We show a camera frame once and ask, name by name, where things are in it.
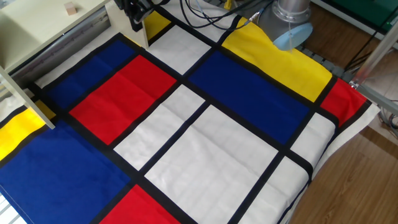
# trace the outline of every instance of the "black wire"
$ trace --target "black wire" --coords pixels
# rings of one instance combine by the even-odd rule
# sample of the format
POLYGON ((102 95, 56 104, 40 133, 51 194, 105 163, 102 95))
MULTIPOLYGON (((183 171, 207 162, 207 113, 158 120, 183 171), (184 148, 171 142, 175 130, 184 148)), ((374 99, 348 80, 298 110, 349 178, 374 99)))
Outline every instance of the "black wire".
POLYGON ((245 8, 246 6, 250 5, 251 3, 255 2, 255 1, 258 1, 258 0, 251 0, 251 1, 245 2, 244 4, 238 6, 237 8, 227 12, 226 14, 224 14, 222 16, 209 17, 206 14, 203 14, 206 17, 206 19, 209 21, 209 23, 201 25, 201 26, 194 26, 194 25, 192 25, 190 23, 190 21, 188 20, 187 15, 185 14, 185 11, 184 11, 184 8, 183 8, 183 4, 182 4, 182 0, 180 0, 180 7, 181 7, 182 15, 184 16, 184 18, 185 18, 186 22, 188 23, 188 25, 190 27, 192 27, 192 28, 200 29, 200 28, 204 28, 204 27, 207 27, 207 26, 210 26, 210 25, 214 25, 214 23, 220 21, 222 18, 225 18, 225 17, 227 17, 229 15, 232 15, 235 12, 238 12, 238 11, 242 10, 243 8, 245 8))
MULTIPOLYGON (((239 7, 235 8, 234 10, 229 11, 229 13, 232 14, 232 12, 245 11, 245 10, 251 9, 251 8, 253 8, 253 7, 256 7, 256 6, 257 6, 258 4, 260 4, 261 2, 262 2, 262 0, 253 0, 253 1, 247 2, 247 3, 245 3, 245 4, 240 5, 239 7), (245 9, 246 6, 248 6, 248 5, 250 5, 251 3, 256 2, 256 1, 258 1, 258 2, 255 3, 255 5, 253 5, 253 6, 251 6, 251 7, 245 9)), ((226 13, 226 14, 223 15, 223 16, 210 17, 210 16, 206 15, 206 14, 205 14, 204 12, 202 12, 202 11, 199 11, 199 10, 197 10, 197 9, 192 8, 192 6, 191 6, 191 4, 190 4, 190 0, 185 0, 185 3, 187 4, 189 10, 190 10, 194 15, 196 15, 196 16, 199 17, 199 18, 206 19, 206 20, 209 22, 209 24, 206 24, 206 25, 204 25, 204 26, 213 25, 213 26, 215 26, 216 28, 219 28, 219 29, 221 29, 221 30, 234 31, 234 30, 241 29, 241 28, 243 28, 244 26, 247 25, 247 24, 244 24, 244 25, 241 25, 240 27, 236 27, 236 28, 233 28, 233 29, 220 27, 220 26, 216 25, 215 23, 216 23, 217 21, 221 20, 222 18, 226 17, 226 15, 227 15, 228 13, 226 13), (202 13, 203 16, 197 14, 197 13, 194 12, 194 11, 202 13)), ((270 2, 265 6, 264 9, 266 9, 269 5, 271 5, 271 3, 272 3, 272 1, 270 1, 270 2)), ((181 9, 182 9, 182 12, 183 12, 183 15, 184 15, 185 20, 188 22, 188 25, 190 25, 192 28, 197 28, 197 27, 191 25, 191 23, 188 21, 188 18, 187 18, 186 15, 185 15, 185 11, 183 10, 183 7, 182 7, 181 9)))

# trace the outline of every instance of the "white square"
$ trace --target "white square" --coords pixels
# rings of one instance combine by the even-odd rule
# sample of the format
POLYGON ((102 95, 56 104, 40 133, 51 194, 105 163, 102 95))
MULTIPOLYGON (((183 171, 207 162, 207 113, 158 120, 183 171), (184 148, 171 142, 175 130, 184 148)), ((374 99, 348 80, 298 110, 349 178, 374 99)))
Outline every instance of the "white square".
POLYGON ((146 174, 198 223, 227 223, 277 153, 233 123, 209 107, 146 174), (262 164, 251 164, 256 156, 262 164))
POLYGON ((277 223, 307 181, 303 168, 283 158, 239 223, 277 223))
POLYGON ((210 46, 206 45, 185 30, 174 26, 148 52, 183 75, 201 58, 210 46))
POLYGON ((294 142, 292 151, 309 161, 312 167, 315 167, 334 133, 335 125, 330 120, 315 113, 294 142))
POLYGON ((193 127, 258 177, 278 151, 214 106, 193 127))
POLYGON ((277 223, 288 206, 284 194, 265 184, 239 224, 277 223))
MULTIPOLYGON (((203 11, 206 13, 206 15, 210 16, 210 17, 214 17, 214 16, 222 16, 224 14, 226 14, 228 11, 225 9, 222 9, 220 7, 216 7, 214 5, 211 5, 205 1, 202 0, 198 0, 201 8, 203 9, 203 11)), ((208 21, 206 19, 202 19, 197 17, 196 15, 194 15, 188 8, 188 6, 183 3, 183 7, 184 7, 184 12, 189 20, 189 22, 193 25, 193 26, 201 26, 204 24, 208 24, 208 21)), ((194 9, 199 9, 199 7, 197 6, 197 2, 196 0, 191 0, 191 7, 194 9)), ((163 6, 164 9, 166 9, 169 13, 171 13, 171 15, 173 15, 174 17, 176 17, 177 19, 181 20, 182 22, 187 23, 187 21, 185 20, 183 14, 182 14, 182 10, 181 10, 181 6, 180 6, 180 1, 179 0, 171 0, 169 3, 167 3, 166 5, 163 6)), ((234 18, 237 15, 232 14, 230 16, 224 17, 222 18, 222 20, 216 22, 215 24, 219 27, 222 28, 230 28, 231 24, 234 20, 234 18)), ((197 29, 197 31, 199 31, 200 33, 202 33, 203 35, 205 35, 206 37, 210 38, 211 40, 213 40, 214 42, 219 41, 220 37, 226 32, 226 30, 222 30, 219 29, 215 26, 206 26, 200 29, 197 29)))
POLYGON ((114 150, 134 168, 141 169, 203 102, 180 86, 114 150))

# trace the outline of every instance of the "white fabric patch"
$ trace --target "white fabric patch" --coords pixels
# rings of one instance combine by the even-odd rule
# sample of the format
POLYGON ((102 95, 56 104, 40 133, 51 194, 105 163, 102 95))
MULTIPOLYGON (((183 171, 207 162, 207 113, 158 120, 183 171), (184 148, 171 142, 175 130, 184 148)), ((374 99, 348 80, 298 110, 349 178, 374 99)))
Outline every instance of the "white fabric patch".
POLYGON ((210 50, 209 45, 174 26, 156 40, 149 47, 148 52, 183 75, 208 50, 210 50))
POLYGON ((114 150, 134 168, 141 169, 203 102, 180 86, 114 150))
POLYGON ((286 213, 284 219, 280 222, 280 224, 288 224, 290 218, 292 218, 294 211, 296 210, 297 205, 299 204, 299 201, 303 197, 304 193, 307 191, 308 186, 305 187, 303 192, 297 197, 297 200, 294 202, 292 208, 286 213))
MULTIPOLYGON (((191 1, 191 6, 194 9, 198 9, 199 7, 197 6, 197 2, 195 0, 190 0, 191 1)), ((201 8, 203 9, 203 11, 206 13, 206 15, 213 17, 213 16, 222 16, 224 14, 226 14, 228 11, 225 9, 222 9, 220 7, 216 7, 213 6, 205 1, 202 0, 198 0, 201 8)), ((188 8, 188 6, 185 4, 185 2, 183 3, 183 7, 184 7, 184 11, 185 14, 187 15, 187 18, 189 20, 189 22, 193 25, 193 26, 201 26, 204 24, 208 24, 208 21, 206 19, 202 19, 197 17, 196 15, 194 15, 188 8)), ((164 9, 166 9, 169 13, 171 13, 171 15, 173 15, 174 17, 176 17, 177 19, 181 20, 182 22, 187 23, 187 21, 185 20, 184 16, 182 15, 182 11, 181 11, 181 6, 180 6, 180 1, 179 0, 171 0, 169 3, 167 3, 166 5, 163 6, 164 9)), ((231 27, 231 24, 234 20, 234 18, 236 17, 235 14, 232 14, 230 16, 227 16, 225 18, 223 18, 222 20, 216 22, 215 24, 219 27, 225 28, 225 29, 229 29, 231 27)), ((197 29, 197 31, 199 31, 200 33, 202 33, 203 35, 207 36, 209 39, 213 40, 214 42, 217 42, 220 37, 226 32, 225 30, 219 29, 217 27, 214 26, 207 26, 204 28, 200 28, 197 29)))
POLYGON ((15 96, 10 96, 0 101, 0 122, 7 118, 14 110, 20 108, 24 103, 15 96))
POLYGON ((267 184, 286 195, 287 204, 290 205, 307 182, 307 172, 285 157, 268 179, 267 184))
POLYGON ((294 142, 292 151, 309 161, 312 167, 315 167, 334 133, 335 125, 330 120, 315 113, 294 142))
POLYGON ((358 118, 350 127, 345 129, 342 133, 340 133, 335 140, 329 145, 328 149, 325 151, 321 159, 319 160, 317 166, 313 170, 312 179, 315 178, 319 170, 325 164, 325 162, 329 159, 333 153, 337 151, 341 146, 343 146, 346 142, 348 142, 351 138, 353 138, 356 134, 358 134, 362 129, 364 129, 380 112, 380 108, 376 105, 372 104, 365 113, 358 118))
POLYGON ((258 177, 278 153, 214 106, 209 106, 193 127, 258 177))
POLYGON ((303 168, 283 158, 239 223, 277 223, 307 181, 303 168))
POLYGON ((146 174, 198 223, 227 223, 276 154, 234 123, 209 107, 146 174))
POLYGON ((72 68, 74 65, 76 65, 80 60, 86 57, 94 49, 105 44, 105 42, 107 42, 117 33, 118 32, 112 29, 112 27, 108 28, 106 31, 102 32, 94 40, 84 46, 81 50, 79 50, 77 53, 75 53, 62 64, 60 64, 57 68, 53 69, 51 72, 48 72, 42 78, 38 79, 35 82, 36 85, 38 85, 40 88, 44 88, 46 85, 56 80, 60 75, 64 74, 69 68, 72 68))
POLYGON ((277 223, 287 207, 286 196, 265 184, 239 224, 277 223))

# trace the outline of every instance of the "wooden floor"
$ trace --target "wooden floor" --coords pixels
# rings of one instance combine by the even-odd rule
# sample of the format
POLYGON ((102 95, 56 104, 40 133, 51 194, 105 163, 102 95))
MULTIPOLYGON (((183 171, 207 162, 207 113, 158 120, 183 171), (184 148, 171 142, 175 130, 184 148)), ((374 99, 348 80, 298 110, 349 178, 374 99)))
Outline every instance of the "wooden floor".
MULTIPOLYGON (((319 7, 312 6, 312 11, 314 34, 306 48, 344 67, 370 36, 319 7)), ((398 72, 397 52, 388 55, 373 76, 392 72, 398 72)), ((384 94, 398 96, 398 78, 386 80, 375 85, 384 94)), ((367 127, 331 156, 290 224, 398 223, 398 146, 388 138, 367 127)))

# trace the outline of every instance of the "small wooden block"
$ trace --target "small wooden block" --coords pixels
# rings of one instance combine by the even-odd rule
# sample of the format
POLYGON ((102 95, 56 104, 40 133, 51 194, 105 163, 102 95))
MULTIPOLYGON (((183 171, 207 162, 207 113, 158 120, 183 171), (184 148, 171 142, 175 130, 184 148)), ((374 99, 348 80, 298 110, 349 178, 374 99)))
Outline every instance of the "small wooden block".
POLYGON ((67 10, 69 16, 77 13, 76 8, 73 5, 73 2, 65 3, 64 6, 65 6, 65 9, 67 10))

